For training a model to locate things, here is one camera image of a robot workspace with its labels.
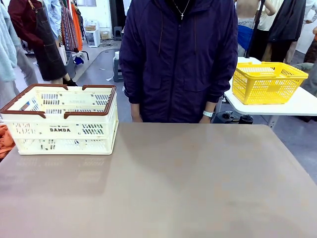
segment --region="yellow plastic basket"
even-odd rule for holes
[[[238,63],[233,94],[246,105],[284,104],[308,74],[284,63]]]

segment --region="cardboard box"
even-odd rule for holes
[[[86,29],[86,31],[95,31],[96,30],[96,26],[95,25],[86,26],[85,29]]]
[[[110,38],[108,31],[101,31],[101,32],[100,32],[100,36],[101,36],[101,39],[102,39],[102,40],[107,40],[107,39]]]

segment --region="black coat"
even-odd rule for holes
[[[304,21],[306,0],[284,0],[269,30],[268,41],[298,41]]]

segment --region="purple jacket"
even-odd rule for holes
[[[164,0],[132,0],[120,66],[144,122],[199,122],[230,88],[237,25],[233,0],[196,0],[181,23]]]

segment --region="basket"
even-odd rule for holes
[[[33,84],[0,112],[22,155],[112,153],[115,86]]]
[[[308,74],[284,63],[238,63],[233,94],[246,105],[284,104]]]

